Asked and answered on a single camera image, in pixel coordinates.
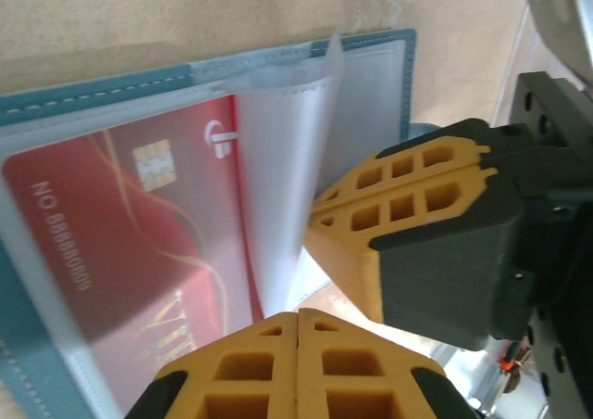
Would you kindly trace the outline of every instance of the white stitching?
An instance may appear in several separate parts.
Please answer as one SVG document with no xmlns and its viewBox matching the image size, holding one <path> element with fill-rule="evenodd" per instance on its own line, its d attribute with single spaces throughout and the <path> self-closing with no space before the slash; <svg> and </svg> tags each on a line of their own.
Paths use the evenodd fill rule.
<svg viewBox="0 0 593 419">
<path fill-rule="evenodd" d="M 188 95 L 194 95 L 195 91 L 193 91 L 192 89 L 186 88 L 186 89 L 178 90 L 178 93 L 179 93 L 178 97 L 185 97 Z M 228 95 L 228 94 L 218 94 L 214 98 L 223 97 L 226 95 Z M 158 103 L 158 104 L 162 104 L 168 100 L 167 97 L 163 97 L 162 95 L 155 95 L 153 97 L 155 98 L 155 103 Z M 130 109 L 130 107 L 133 105 L 130 102 L 123 102 L 121 104 L 126 109 Z M 110 115 L 110 114 L 114 114 L 114 113 L 117 114 L 120 111 L 121 110 L 119 108 L 110 108 L 110 109 L 106 109 L 103 114 L 104 115 Z M 57 126 L 64 124 L 63 121 L 56 121 L 56 118 L 48 118 L 48 119 L 49 119 L 49 121 L 41 120 L 41 122 L 39 122 L 37 124 L 33 124 L 32 127 L 25 129 L 25 130 L 23 130 L 19 124 L 12 125 L 12 126 L 10 126 L 11 130 L 6 131 L 5 135 L 3 136 L 3 140 L 10 139 L 14 136 L 22 136 L 24 133 L 35 132 L 37 130 L 47 129 L 47 128 L 51 128 L 51 127 L 57 127 Z"/>
<path fill-rule="evenodd" d="M 351 48 L 351 47 L 354 47 L 354 46 L 366 45 L 366 44 L 378 44 L 378 43 L 381 43 L 381 42 L 395 41 L 397 39 L 401 39 L 401 37 L 398 38 L 395 35 L 386 36 L 386 37 L 378 37 L 378 38 L 375 38 L 375 39 L 369 39 L 369 40 L 364 40 L 364 41 L 350 42 L 350 43 L 344 44 L 344 48 Z M 273 54 L 273 55 L 264 55 L 264 56 L 261 56 L 261 57 L 255 58 L 255 59 L 235 61 L 233 64 L 235 66 L 237 66 L 237 65 L 249 65 L 249 64 L 253 65 L 253 64 L 258 64 L 258 63 L 260 63 L 262 61 L 269 61 L 270 59 L 274 59 L 274 58 L 278 58 L 278 57 L 286 57 L 286 56 L 290 56 L 290 55 L 293 55 L 293 54 L 297 54 L 300 51 L 310 51 L 312 53 L 312 52 L 320 52 L 320 51 L 326 51 L 326 50 L 327 50 L 326 48 L 309 48 L 307 50 L 304 50 L 304 49 L 301 48 L 301 49 L 283 51 L 281 53 L 276 53 L 276 54 Z M 72 102 L 72 101 L 74 101 L 76 99 L 88 99 L 88 98 L 93 97 L 93 96 L 104 96 L 104 95 L 108 95 L 108 94 L 116 94 L 116 93 L 120 93 L 120 92 L 122 92 L 124 90 L 133 90 L 133 89 L 138 88 L 138 87 L 147 87 L 147 86 L 150 86 L 150 85 L 158 85 L 160 83 L 168 83 L 170 81 L 176 81 L 176 80 L 180 80 L 180 79 L 185 79 L 185 78 L 188 78 L 188 77 L 191 77 L 191 76 L 200 75 L 200 74 L 209 74 L 212 71 L 220 71 L 220 70 L 222 70 L 222 67 L 220 67 L 220 66 L 218 66 L 218 67 L 210 67 L 210 68 L 206 68 L 206 69 L 203 69 L 203 70 L 194 71 L 194 72 L 192 72 L 190 74 L 186 74 L 186 75 L 182 75 L 182 76 L 176 76 L 176 77 L 171 77 L 171 78 L 165 78 L 165 79 L 162 79 L 162 80 L 152 81 L 151 83 L 139 83 L 138 85 L 128 85 L 128 86 L 126 86 L 124 88 L 116 88 L 114 90 L 109 90 L 109 91 L 106 91 L 106 92 L 97 92 L 97 93 L 93 93 L 92 95 L 80 95 L 80 96 L 76 96 L 76 97 L 66 97 L 66 98 L 61 99 L 61 103 Z M 18 113 L 18 112 L 26 111 L 26 110 L 33 110 L 33 109 L 41 108 L 41 107 L 54 106 L 54 105 L 59 104 L 59 103 L 60 102 L 57 102 L 57 101 L 49 101 L 49 102 L 46 102 L 46 103 L 44 103 L 42 105 L 31 105 L 31 106 L 27 106 L 26 108 L 11 108 L 9 110 L 5 110 L 4 112 L 0 112 L 0 115 L 3 114 L 3 113 L 4 114 L 11 114 L 11 113 Z"/>
<path fill-rule="evenodd" d="M 319 85 L 313 85 L 313 86 L 306 86 L 305 85 L 305 86 L 303 86 L 302 88 L 299 88 L 296 91 L 284 91 L 283 90 L 283 91 L 277 91 L 277 92 L 275 92 L 275 94 L 278 97 L 286 97 L 288 95 L 299 95 L 299 94 L 307 93 L 307 92 L 310 92 L 310 91 L 314 91 L 317 88 L 323 88 L 323 87 L 325 87 L 327 85 L 328 81 L 333 81 L 333 80 L 334 80 L 334 78 L 331 78 L 331 77 L 330 78 L 325 78 L 325 79 L 322 80 L 322 83 L 320 83 Z M 251 92 L 251 93 L 259 93 L 259 92 L 261 92 L 261 90 L 254 89 L 254 90 L 249 90 L 249 92 Z M 183 96 L 183 95 L 190 95 L 193 92 L 191 90 L 181 90 L 180 93 L 181 93 L 181 96 Z M 163 98 L 162 96 L 156 96 L 156 97 L 160 97 L 160 99 L 156 101 L 156 102 L 159 102 L 159 103 L 166 100 L 166 98 Z M 104 114 L 105 115 L 108 115 L 108 114 L 111 114 L 111 113 L 117 113 L 118 111 L 120 111 L 120 110 L 112 108 L 110 110 L 107 110 L 106 113 L 104 113 Z M 4 135 L 4 137 L 3 137 L 3 139 L 8 140 L 9 138 L 11 138 L 13 136 L 22 136 L 25 133 L 35 132 L 37 130 L 47 129 L 47 128 L 50 128 L 50 127 L 56 127 L 56 126 L 59 126 L 59 125 L 61 125 L 63 123 L 64 122 L 61 122 L 61 121 L 50 121 L 50 122 L 45 122 L 44 121 L 44 122 L 40 123 L 39 125 L 36 125 L 34 127 L 31 127 L 31 128 L 28 128 L 26 130 L 22 130 L 19 127 L 16 127 L 16 128 L 13 127 L 13 131 L 12 132 L 9 131 L 8 133 L 6 133 Z"/>
<path fill-rule="evenodd" d="M 37 404 L 37 408 L 39 408 L 44 417 L 53 417 L 52 414 L 47 410 L 47 406 L 39 398 L 39 393 L 35 389 L 33 389 L 31 381 L 19 367 L 19 362 L 12 356 L 12 353 L 10 352 L 8 345 L 4 340 L 0 340 L 0 351 L 2 351 L 2 354 L 6 357 L 6 361 L 12 367 L 12 370 L 19 375 L 20 380 L 23 383 L 23 386 L 25 387 L 25 389 L 27 389 L 27 392 L 32 397 L 33 401 Z"/>
<path fill-rule="evenodd" d="M 414 54 L 416 50 L 416 41 L 412 38 L 409 40 L 409 44 L 407 45 L 407 61 L 408 63 L 412 63 L 414 61 Z M 407 138 L 410 135 L 410 114 L 411 114 L 411 82 L 412 82 L 412 75 L 413 75 L 413 68 L 406 69 L 406 74 L 404 76 L 404 104 L 401 110 L 401 119 L 402 121 L 408 120 L 408 124 L 405 126 L 401 124 L 401 128 L 399 130 L 400 138 Z"/>
</svg>

